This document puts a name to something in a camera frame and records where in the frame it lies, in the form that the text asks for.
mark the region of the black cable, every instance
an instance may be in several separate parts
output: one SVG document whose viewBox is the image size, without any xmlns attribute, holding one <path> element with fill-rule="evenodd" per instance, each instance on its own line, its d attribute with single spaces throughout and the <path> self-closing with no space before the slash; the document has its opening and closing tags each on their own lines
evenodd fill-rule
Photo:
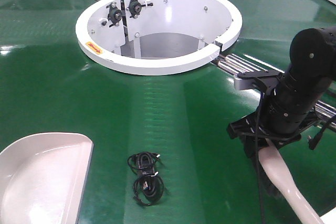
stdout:
<svg viewBox="0 0 336 224">
<path fill-rule="evenodd" d="M 261 178 L 260 178 L 260 163 L 259 163 L 259 149 L 258 149 L 258 133 L 259 133 L 259 123 L 260 123 L 260 112 L 261 107 L 264 101 L 264 94 L 260 93 L 259 106 L 257 111 L 257 121 L 256 121 L 256 130 L 255 130 L 255 162 L 256 162 L 256 171 L 257 171 L 257 180 L 258 180 L 258 195 L 259 195 L 259 205 L 260 205 L 260 217 L 261 223 L 266 224 L 265 219 L 265 208 L 264 208 L 264 198 L 261 191 Z"/>
<path fill-rule="evenodd" d="M 336 115 L 334 115 L 333 117 L 329 118 L 326 123 L 323 125 L 323 127 L 321 128 L 321 130 L 315 135 L 314 138 L 309 140 L 309 148 L 311 150 L 314 150 L 316 148 L 316 146 L 318 145 L 318 143 L 320 142 L 324 131 L 328 128 L 328 126 L 333 123 L 336 122 Z"/>
<path fill-rule="evenodd" d="M 128 166 L 138 175 L 138 178 L 133 183 L 133 198 L 143 206 L 151 206 L 163 195 L 163 180 L 158 175 L 159 172 L 155 171 L 155 163 L 159 160 L 159 157 L 160 155 L 157 153 L 141 152 L 131 155 L 127 159 Z M 139 197 L 139 187 L 148 202 L 144 202 Z"/>
</svg>

